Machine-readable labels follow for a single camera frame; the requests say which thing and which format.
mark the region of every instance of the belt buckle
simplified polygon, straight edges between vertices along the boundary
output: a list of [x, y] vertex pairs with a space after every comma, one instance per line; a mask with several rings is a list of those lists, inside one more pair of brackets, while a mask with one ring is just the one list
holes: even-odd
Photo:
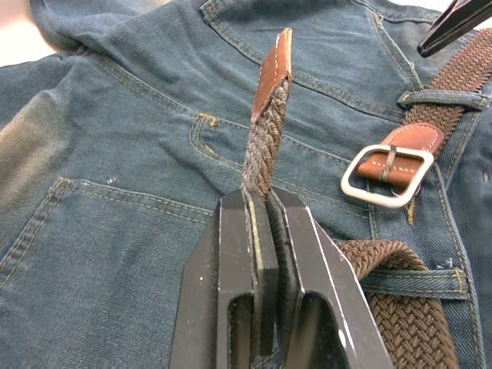
[[352, 186], [349, 182], [349, 178], [352, 173], [355, 171], [362, 158], [365, 155], [372, 154], [373, 152], [387, 152], [388, 154], [391, 152], [391, 146], [389, 145], [370, 145], [366, 148], [363, 148], [351, 164], [348, 166], [344, 176], [341, 179], [341, 190], [348, 196], [353, 198], [358, 198], [363, 201], [369, 202], [371, 204], [384, 206], [386, 208], [398, 209], [402, 208], [406, 204], [408, 204], [415, 192], [417, 191], [419, 185], [424, 179], [425, 174], [431, 167], [432, 163], [434, 163], [434, 156], [424, 150], [414, 150], [410, 148], [396, 148], [397, 155], [408, 156], [410, 158], [419, 158], [422, 159], [422, 165], [418, 168], [415, 176], [412, 178], [410, 184], [405, 188], [405, 190], [399, 194], [398, 196], [385, 196], [383, 194], [373, 194], [366, 190], [356, 188]]

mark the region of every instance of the clamp jaw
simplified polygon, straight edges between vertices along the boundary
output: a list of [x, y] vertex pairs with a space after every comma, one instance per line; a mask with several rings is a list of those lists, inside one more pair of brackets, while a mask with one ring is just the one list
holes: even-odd
[[218, 202], [183, 273], [170, 368], [393, 367], [354, 271], [294, 194]]

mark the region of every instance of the jeans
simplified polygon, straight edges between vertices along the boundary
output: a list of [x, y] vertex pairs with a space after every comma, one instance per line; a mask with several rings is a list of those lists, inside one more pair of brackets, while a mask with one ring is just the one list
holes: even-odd
[[441, 298], [460, 366], [492, 362], [492, 110], [467, 94], [413, 95], [470, 106], [413, 225], [339, 185], [363, 147], [401, 124], [398, 99], [466, 41], [419, 57], [435, 12], [385, 0], [32, 0], [32, 10], [72, 51], [0, 68], [2, 365], [168, 364], [184, 263], [240, 185], [260, 63], [287, 26], [294, 84], [274, 185], [333, 238], [409, 244], [430, 270], [370, 275], [364, 290]]

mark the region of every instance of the seam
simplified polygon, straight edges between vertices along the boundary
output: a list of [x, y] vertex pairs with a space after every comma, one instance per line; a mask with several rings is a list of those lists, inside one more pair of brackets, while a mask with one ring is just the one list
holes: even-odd
[[198, 210], [198, 209], [194, 209], [192, 207], [188, 207], [187, 205], [173, 204], [170, 201], [161, 200], [159, 198], [155, 198], [154, 196], [150, 196], [150, 195], [128, 194], [128, 193], [125, 193], [123, 191], [117, 191], [117, 190], [113, 190], [113, 189], [110, 189], [110, 188], [104, 188], [102, 186], [97, 186], [96, 184], [89, 184], [89, 183], [84, 182], [84, 181], [71, 181], [71, 183], [82, 183], [84, 186], [87, 186], [87, 187], [97, 188], [97, 189], [101, 189], [103, 191], [113, 192], [115, 194], [122, 194], [122, 195], [128, 196], [130, 198], [146, 198], [148, 200], [152, 200], [152, 201], [156, 201], [156, 202], [160, 202], [162, 204], [166, 204], [166, 205], [172, 206], [173, 208], [181, 208], [181, 209], [185, 209], [187, 211], [194, 211], [195, 213], [204, 214], [204, 215], [207, 215], [207, 216], [209, 216], [211, 214], [211, 211], [209, 211], [209, 212], [207, 212], [207, 211], [201, 211], [201, 210]]
[[51, 214], [51, 212], [53, 211], [53, 209], [56, 208], [56, 205], [58, 205], [60, 203], [60, 200], [62, 199], [63, 197], [63, 194], [65, 193], [65, 190], [67, 189], [68, 187], [68, 184], [69, 182], [66, 182], [66, 186], [63, 188], [63, 190], [61, 191], [61, 194], [58, 196], [58, 199], [56, 200], [56, 202], [53, 204], [52, 208], [49, 209], [49, 211], [46, 213], [45, 217], [43, 218], [43, 220], [41, 221], [41, 223], [38, 224], [38, 227], [36, 228], [34, 234], [32, 235], [31, 237], [31, 240], [29, 241], [28, 245], [26, 246], [24, 252], [22, 252], [22, 255], [21, 257], [17, 260], [17, 263], [15, 263], [15, 266], [12, 268], [12, 270], [10, 271], [10, 273], [8, 273], [8, 276], [7, 278], [2, 282], [2, 284], [0, 284], [0, 289], [3, 288], [3, 286], [5, 285], [5, 283], [7, 283], [8, 279], [12, 276], [12, 274], [14, 273], [15, 269], [17, 269], [18, 265], [20, 264], [20, 262], [22, 261], [22, 259], [24, 258], [25, 254], [28, 252], [29, 248], [31, 247], [32, 243], [34, 242], [35, 238], [36, 238], [36, 235], [38, 234], [39, 230], [41, 229], [41, 226], [46, 222], [46, 219], [48, 219], [48, 216]]
[[[368, 0], [354, 0], [354, 2], [372, 10], [373, 12], [379, 12], [379, 9], [377, 8], [377, 6]], [[418, 16], [413, 17], [413, 18], [411, 18], [411, 17], [406, 17], [406, 18], [405, 17], [398, 17], [397, 14], [395, 14], [395, 13], [389, 13], [389, 16], [385, 15], [384, 17], [388, 20], [391, 20], [391, 21], [397, 22], [397, 23], [400, 23], [400, 22], [416, 22], [416, 23], [432, 24], [434, 22], [434, 20], [429, 19], [428, 15], [425, 15], [423, 12], [421, 12], [420, 18], [418, 18]]]
[[10, 253], [10, 255], [8, 256], [7, 260], [4, 261], [4, 263], [2, 264], [2, 266], [0, 267], [0, 271], [3, 271], [5, 266], [7, 265], [7, 263], [10, 261], [10, 259], [12, 258], [12, 256], [15, 254], [15, 252], [18, 250], [18, 248], [20, 247], [21, 243], [24, 241], [25, 239], [25, 236], [26, 234], [29, 233], [29, 231], [31, 230], [31, 227], [32, 225], [35, 223], [35, 220], [38, 218], [38, 216], [45, 210], [46, 206], [48, 206], [48, 204], [50, 203], [50, 201], [52, 200], [53, 196], [55, 195], [55, 192], [56, 190], [59, 189], [59, 187], [65, 183], [65, 179], [61, 180], [61, 181], [58, 181], [57, 185], [55, 186], [55, 188], [53, 188], [53, 190], [51, 191], [50, 195], [47, 197], [47, 199], [45, 200], [45, 203], [43, 204], [43, 206], [35, 212], [35, 214], [32, 216], [32, 219], [31, 221], [29, 222], [29, 226], [27, 227], [27, 229], [25, 231], [22, 232], [22, 237], [21, 239], [18, 241], [18, 243], [16, 244], [16, 246], [12, 249], [12, 252]]
[[[458, 94], [474, 94], [480, 96], [480, 102], [476, 103], [475, 101], [457, 101], [456, 97], [449, 97], [449, 98], [440, 98], [438, 96], [434, 96], [431, 93], [437, 92], [437, 91], [444, 91], [445, 93], [449, 94], [451, 92], [455, 92], [456, 95]], [[476, 108], [476, 107], [481, 107], [485, 104], [486, 101], [488, 101], [488, 97], [484, 97], [483, 95], [480, 95], [476, 92], [462, 92], [462, 91], [445, 91], [445, 90], [421, 90], [421, 91], [413, 91], [405, 94], [403, 98], [400, 99], [400, 103], [402, 102], [407, 102], [406, 105], [409, 104], [432, 104], [434, 101], [442, 102], [444, 104], [452, 104], [452, 105], [462, 105], [465, 107], [471, 107], [471, 108]]]
[[383, 30], [384, 34], [391, 41], [391, 43], [393, 44], [394, 48], [397, 49], [397, 52], [400, 54], [400, 56], [402, 57], [402, 59], [404, 60], [404, 62], [407, 63], [407, 66], [410, 69], [410, 73], [414, 76], [415, 81], [416, 81], [418, 87], [420, 88], [420, 90], [424, 90], [424, 84], [422, 83], [421, 78], [419, 77], [417, 71], [415, 70], [414, 64], [411, 63], [410, 60], [408, 60], [408, 57], [401, 50], [400, 46], [398, 46], [398, 44], [396, 43], [396, 41], [393, 40], [393, 38], [390, 36], [389, 33], [387, 33], [386, 28], [383, 26], [383, 22], [382, 22], [383, 20], [384, 20], [384, 16], [381, 15], [381, 21], [378, 22], [378, 24], [381, 26], [381, 29]]
[[460, 279], [460, 272], [459, 269], [455, 269], [455, 273], [453, 275], [392, 275], [384, 272], [376, 272], [372, 271], [369, 275], [377, 275], [378, 277], [384, 277], [384, 278], [400, 278], [400, 279], [457, 279], [459, 282], [458, 284], [460, 285], [460, 290], [463, 290], [462, 287], [462, 282]]
[[451, 180], [452, 176], [454, 175], [454, 172], [456, 171], [458, 160], [463, 155], [464, 150], [467, 147], [468, 142], [470, 141], [470, 137], [475, 132], [475, 128], [477, 127], [479, 117], [480, 117], [480, 113], [479, 112], [475, 113], [473, 121], [471, 122], [470, 125], [468, 125], [467, 133], [464, 136], [464, 139], [461, 140], [460, 145], [454, 151], [454, 155], [453, 155], [453, 158], [451, 159], [451, 164], [450, 164], [450, 167], [449, 167], [449, 169], [447, 171], [447, 175], [446, 175], [446, 188], [447, 188], [447, 186], [449, 186], [450, 180]]
[[472, 316], [472, 321], [473, 321], [473, 326], [474, 326], [474, 328], [473, 328], [474, 329], [474, 349], [475, 349], [475, 354], [477, 356], [477, 363], [480, 366], [480, 364], [482, 364], [482, 362], [481, 362], [481, 355], [478, 352], [478, 342], [477, 342], [477, 335], [478, 335], [477, 315], [475, 314], [475, 311], [474, 311], [474, 306], [472, 304], [472, 297], [471, 297], [471, 293], [470, 293], [470, 275], [469, 275], [468, 269], [466, 268], [466, 263], [465, 263], [465, 260], [464, 260], [464, 256], [461, 254], [460, 246], [459, 246], [459, 244], [457, 242], [457, 239], [456, 239], [456, 234], [454, 233], [453, 227], [451, 226], [451, 223], [450, 223], [450, 214], [449, 214], [448, 209], [447, 209], [447, 206], [446, 206], [446, 204], [444, 202], [444, 193], [442, 191], [442, 188], [441, 188], [440, 184], [438, 184], [437, 190], [439, 191], [440, 205], [443, 208], [444, 217], [446, 218], [447, 230], [450, 232], [451, 238], [453, 239], [454, 248], [455, 248], [455, 250], [456, 250], [456, 252], [458, 254], [458, 257], [460, 259], [460, 269], [462, 271], [464, 271], [464, 273], [466, 275], [465, 278], [467, 280], [467, 285], [468, 285], [468, 289], [466, 290], [466, 293], [467, 293], [467, 301], [468, 301], [468, 306], [470, 308], [470, 313], [471, 313], [471, 316]]
[[458, 268], [454, 269], [454, 272], [455, 272], [456, 278], [458, 279], [458, 285], [460, 286], [460, 291], [464, 291], [463, 282], [461, 282], [461, 276], [460, 276], [460, 272], [458, 271]]
[[[377, 165], [378, 167], [386, 166], [386, 165], [383, 165], [381, 163], [378, 163], [377, 161], [371, 161], [371, 164]], [[417, 173], [417, 171], [415, 171], [414, 169], [408, 169], [408, 168], [403, 168], [403, 167], [391, 166], [391, 169], [394, 169], [395, 171], [405, 171], [407, 173]]]
[[[246, 127], [244, 125], [240, 125], [238, 123], [234, 123], [234, 122], [231, 122], [231, 121], [226, 121], [224, 119], [220, 119], [218, 118], [218, 121], [222, 124], [222, 125], [229, 125], [231, 126], [232, 128], [234, 129], [244, 129], [245, 131], [249, 131], [249, 127]], [[340, 163], [340, 165], [343, 165], [345, 168], [351, 163], [350, 160], [347, 160], [345, 158], [341, 158], [341, 157], [338, 157], [336, 155], [333, 155], [329, 152], [325, 152], [325, 151], [322, 151], [322, 150], [319, 150], [317, 148], [312, 148], [298, 140], [296, 140], [295, 138], [292, 138], [288, 135], [282, 135], [282, 139], [283, 140], [289, 140], [290, 143], [292, 143], [293, 145], [295, 146], [298, 146], [299, 148], [302, 148], [304, 150], [308, 150], [308, 151], [312, 151], [313, 153], [315, 153], [316, 155], [319, 155], [323, 158], [328, 158], [330, 160], [333, 160], [333, 161], [336, 161], [337, 163]]]
[[[205, 18], [208, 21], [208, 23], [213, 28], [215, 28], [215, 30], [223, 39], [231, 43], [239, 52], [241, 52], [247, 58], [251, 59], [253, 62], [256, 62], [257, 64], [261, 65], [261, 60], [263, 60], [263, 57], [258, 52], [256, 52], [251, 46], [246, 45], [243, 41], [241, 41], [238, 37], [233, 35], [232, 32], [228, 31], [228, 29], [222, 25], [221, 20], [216, 12], [218, 7], [219, 6], [217, 6], [216, 8], [212, 8], [210, 5], [204, 7], [204, 10], [207, 11], [205, 12]], [[294, 83], [297, 83], [298, 85], [303, 85], [306, 88], [321, 92], [323, 93], [323, 95], [327, 95], [329, 98], [338, 100], [339, 102], [342, 102], [345, 105], [348, 105], [349, 107], [365, 112], [369, 115], [377, 115], [382, 118], [386, 118], [387, 120], [401, 123], [401, 116], [402, 116], [401, 111], [389, 107], [378, 107], [376, 105], [372, 105], [368, 102], [362, 101], [358, 98], [354, 98], [350, 96], [347, 92], [326, 85], [321, 81], [317, 81], [316, 79], [309, 77], [308, 75], [302, 73], [301, 71], [295, 72], [294, 75], [296, 75], [297, 77], [292, 78], [292, 80]], [[386, 111], [394, 113], [395, 116], [386, 114]]]
[[373, 290], [386, 291], [386, 292], [414, 292], [414, 293], [454, 292], [454, 293], [464, 294], [464, 292], [460, 290], [412, 290], [412, 289], [403, 289], [403, 288], [384, 288], [384, 287], [373, 286], [372, 284], [365, 284], [364, 282], [362, 283], [362, 288], [363, 289], [371, 288]]
[[98, 197], [98, 198], [103, 198], [105, 200], [108, 200], [108, 201], [113, 201], [113, 202], [117, 202], [119, 204], [127, 204], [127, 205], [136, 205], [136, 206], [141, 206], [143, 208], [147, 208], [147, 209], [151, 209], [151, 210], [154, 210], [154, 211], [158, 211], [160, 213], [164, 213], [164, 214], [167, 214], [167, 215], [170, 215], [170, 216], [173, 216], [173, 217], [176, 217], [176, 218], [181, 218], [181, 219], [186, 219], [187, 221], [196, 221], [198, 223], [204, 223], [206, 224], [207, 222], [206, 221], [202, 221], [201, 219], [195, 219], [195, 218], [189, 218], [189, 217], [184, 217], [183, 215], [179, 215], [179, 214], [175, 214], [173, 212], [170, 212], [170, 211], [166, 211], [164, 209], [159, 209], [159, 208], [156, 208], [154, 206], [150, 206], [150, 205], [146, 205], [146, 204], [141, 204], [139, 202], [130, 202], [130, 201], [122, 201], [122, 200], [116, 200], [115, 198], [110, 198], [108, 196], [103, 196], [102, 194], [96, 194], [94, 192], [90, 192], [90, 191], [84, 191], [84, 190], [80, 190], [80, 189], [75, 189], [75, 188], [66, 188], [67, 191], [71, 191], [71, 192], [74, 192], [74, 193], [77, 193], [77, 192], [82, 192], [84, 194], [89, 194], [91, 196], [95, 196], [95, 197]]
[[373, 224], [374, 224], [374, 236], [376, 239], [379, 238], [379, 232], [377, 231], [377, 223], [376, 223], [376, 211], [374, 210], [375, 206], [371, 204], [371, 213], [372, 213], [372, 219], [373, 219]]
[[372, 25], [374, 27], [374, 30], [376, 31], [376, 35], [377, 37], [379, 38], [379, 40], [381, 41], [381, 44], [383, 44], [384, 48], [386, 49], [387, 53], [391, 56], [391, 58], [393, 59], [393, 62], [396, 63], [396, 65], [398, 66], [398, 69], [400, 69], [400, 71], [403, 73], [403, 75], [405, 76], [405, 78], [407, 79], [407, 81], [410, 83], [410, 86], [412, 88], [412, 91], [415, 91], [415, 87], [414, 87], [414, 83], [413, 81], [411, 80], [411, 78], [408, 77], [407, 73], [405, 72], [405, 70], [403, 69], [403, 67], [400, 65], [400, 63], [398, 62], [398, 60], [393, 56], [393, 53], [391, 52], [391, 50], [388, 48], [388, 46], [386, 45], [386, 42], [384, 42], [383, 38], [381, 37], [381, 34], [379, 33], [379, 31], [377, 30], [377, 26], [376, 26], [376, 23], [374, 22], [374, 18], [376, 18], [376, 22], [379, 24], [379, 26], [381, 27], [381, 29], [384, 29], [383, 28], [383, 23], [382, 23], [382, 20], [384, 20], [384, 17], [383, 15], [381, 14], [376, 14], [375, 12], [371, 12], [371, 21], [372, 21]]
[[303, 194], [298, 194], [298, 195], [299, 195], [300, 198], [306, 198], [308, 200], [316, 201], [316, 202], [319, 202], [319, 203], [322, 203], [322, 204], [327, 204], [327, 205], [335, 206], [336, 208], [339, 208], [339, 209], [341, 209], [343, 211], [346, 211], [347, 213], [352, 214], [355, 217], [362, 218], [362, 219], [368, 219], [368, 217], [365, 217], [365, 216], [359, 215], [359, 214], [355, 214], [353, 211], [347, 210], [345, 208], [341, 208], [340, 206], [337, 206], [335, 204], [330, 204], [330, 203], [327, 203], [327, 202], [323, 202], [323, 201], [320, 201], [320, 200], [318, 200], [316, 198], [309, 198], [308, 196], [303, 195]]
[[[197, 118], [197, 119], [195, 119], [195, 121], [193, 122], [193, 125], [191, 126], [191, 130], [197, 130], [196, 140], [197, 140], [198, 144], [199, 144], [199, 145], [200, 145], [203, 149], [205, 149], [205, 146], [204, 146], [204, 144], [201, 142], [200, 137], [201, 137], [201, 129], [202, 129], [203, 125], [204, 125], [204, 122], [205, 122], [205, 119], [206, 119], [206, 118], [207, 118], [207, 117], [204, 115], [204, 116], [203, 116], [203, 118], [202, 118], [202, 120], [201, 120], [201, 122], [200, 122], [200, 126], [199, 126], [199, 128], [198, 128], [198, 129], [196, 129], [196, 128], [195, 128], [195, 122], [198, 120], [198, 118]], [[221, 164], [221, 165], [225, 165], [226, 167], [231, 168], [231, 169], [233, 169], [233, 170], [237, 171], [238, 173], [242, 173], [239, 169], [232, 168], [232, 167], [230, 167], [230, 166], [226, 165], [225, 163], [223, 163], [222, 161], [219, 161], [219, 160], [217, 160], [217, 159], [215, 159], [215, 158], [210, 157], [209, 155], [207, 155], [206, 153], [204, 153], [204, 152], [203, 152], [202, 150], [200, 150], [199, 148], [196, 148], [196, 147], [194, 146], [194, 144], [193, 144], [193, 143], [191, 143], [191, 145], [192, 145], [192, 146], [193, 146], [193, 147], [194, 147], [194, 148], [195, 148], [195, 149], [196, 149], [196, 150], [197, 150], [197, 151], [198, 151], [201, 155], [204, 155], [205, 157], [207, 157], [207, 158], [209, 158], [209, 159], [211, 159], [211, 160], [213, 160], [213, 161], [216, 161], [217, 163], [219, 163], [219, 164]], [[225, 157], [223, 157], [223, 156], [219, 155], [219, 154], [218, 154], [217, 152], [215, 152], [215, 151], [213, 152], [213, 155], [215, 155], [215, 156], [217, 156], [218, 158], [221, 158], [222, 160], [225, 160], [225, 161], [227, 161], [227, 162], [229, 162], [229, 163], [231, 163], [231, 164], [233, 164], [233, 165], [236, 165], [236, 166], [237, 166], [237, 167], [239, 167], [239, 168], [240, 168], [240, 167], [242, 167], [242, 165], [240, 165], [239, 163], [237, 163], [237, 162], [235, 162], [235, 161], [232, 161], [232, 160], [229, 160], [229, 159], [227, 159], [227, 158], [225, 158]], [[290, 183], [289, 181], [285, 181], [284, 179], [281, 179], [281, 178], [279, 178], [279, 177], [273, 176], [272, 178], [273, 178], [275, 181], [279, 181], [279, 182], [281, 182], [281, 183], [285, 183], [286, 185], [290, 185], [291, 187], [298, 189], [298, 190], [299, 190], [299, 192], [301, 192], [301, 193], [302, 193], [302, 192], [304, 192], [304, 193], [308, 193], [308, 194], [313, 194], [313, 195], [315, 195], [315, 196], [322, 197], [322, 198], [324, 198], [324, 199], [326, 199], [326, 200], [328, 200], [328, 201], [334, 201], [335, 203], [338, 203], [338, 204], [340, 204], [340, 205], [342, 205], [342, 206], [344, 206], [344, 207], [350, 207], [350, 208], [354, 208], [354, 209], [357, 209], [357, 210], [360, 210], [360, 211], [367, 211], [367, 209], [364, 209], [364, 208], [359, 208], [358, 206], [351, 205], [351, 204], [345, 204], [344, 202], [341, 202], [341, 201], [335, 200], [334, 198], [330, 198], [330, 197], [328, 197], [328, 196], [326, 196], [326, 195], [323, 195], [323, 194], [317, 194], [316, 192], [309, 191], [309, 190], [307, 190], [307, 189], [305, 189], [305, 188], [302, 188], [302, 187], [299, 187], [299, 186], [297, 186], [297, 185], [295, 185], [295, 184], [293, 184], [293, 183]], [[349, 211], [349, 210], [347, 210], [346, 208], [342, 208], [341, 206], [337, 206], [336, 204], [333, 204], [333, 203], [330, 203], [330, 202], [323, 202], [323, 201], [320, 201], [320, 200], [317, 200], [317, 199], [314, 199], [314, 198], [309, 198], [309, 197], [307, 197], [307, 196], [305, 196], [305, 195], [302, 195], [302, 196], [304, 196], [305, 198], [308, 198], [308, 199], [310, 199], [310, 200], [313, 200], [313, 201], [316, 201], [316, 202], [322, 203], [322, 204], [327, 204], [327, 205], [332, 205], [332, 206], [335, 206], [336, 208], [340, 208], [340, 209], [342, 209], [342, 210], [344, 210], [344, 211], [346, 211], [346, 212], [348, 212], [348, 213], [350, 213], [350, 214], [352, 214], [352, 215], [355, 215], [355, 216], [357, 216], [357, 217], [359, 217], [359, 218], [367, 219], [367, 217], [365, 217], [365, 216], [355, 214], [354, 212]]]
[[[89, 58], [91, 59], [95, 64], [97, 64], [102, 70], [104, 70], [106, 73], [108, 73], [109, 75], [111, 75], [114, 79], [116, 79], [118, 82], [120, 82], [122, 85], [124, 85], [126, 88], [128, 88], [129, 90], [133, 91], [135, 94], [137, 95], [140, 95], [144, 98], [147, 98], [148, 100], [150, 101], [153, 101], [155, 104], [158, 104], [166, 109], [168, 109], [169, 111], [173, 111], [174, 113], [178, 113], [178, 114], [189, 114], [191, 115], [191, 109], [189, 108], [186, 108], [185, 106], [183, 105], [179, 105], [178, 103], [174, 102], [174, 101], [170, 101], [170, 99], [168, 97], [166, 97], [165, 95], [157, 92], [157, 91], [153, 91], [151, 88], [149, 88], [148, 86], [144, 85], [143, 83], [141, 83], [140, 81], [138, 81], [137, 79], [135, 78], [132, 78], [131, 76], [129, 75], [122, 75], [121, 77], [118, 77], [115, 73], [109, 71], [109, 69], [107, 69], [101, 62], [99, 62], [97, 59], [93, 58], [92, 56], [90, 55], [85, 55], [86, 58]], [[172, 108], [166, 104], [164, 104], [163, 102], [159, 101], [159, 100], [155, 100], [153, 98], [151, 98], [150, 96], [146, 95], [146, 94], [143, 94], [139, 91], [137, 91], [135, 88], [133, 88], [132, 86], [130, 86], [126, 81], [124, 81], [124, 79], [127, 79], [128, 81], [131, 81], [133, 83], [135, 83], [136, 85], [140, 86], [141, 88], [143, 88], [144, 90], [150, 92], [151, 94], [153, 94], [154, 96], [156, 96], [157, 98], [160, 98], [162, 100], [165, 100], [168, 104], [171, 104], [171, 105], [175, 105], [176, 108]]]
[[432, 149], [432, 147], [436, 144], [437, 142], [437, 138], [439, 137], [439, 132], [437, 131], [436, 128], [432, 128], [432, 127], [429, 127], [428, 125], [408, 125], [407, 127], [401, 127], [401, 128], [398, 128], [395, 133], [392, 134], [392, 136], [389, 137], [389, 141], [387, 142], [387, 145], [389, 145], [391, 142], [393, 142], [393, 140], [398, 136], [400, 135], [401, 133], [403, 133], [404, 131], [409, 131], [413, 128], [427, 128], [427, 129], [430, 129], [433, 133], [434, 133], [434, 138], [433, 138], [433, 141], [430, 142], [428, 144], [428, 146], [424, 146], [421, 150], [425, 150], [425, 151], [430, 151]]

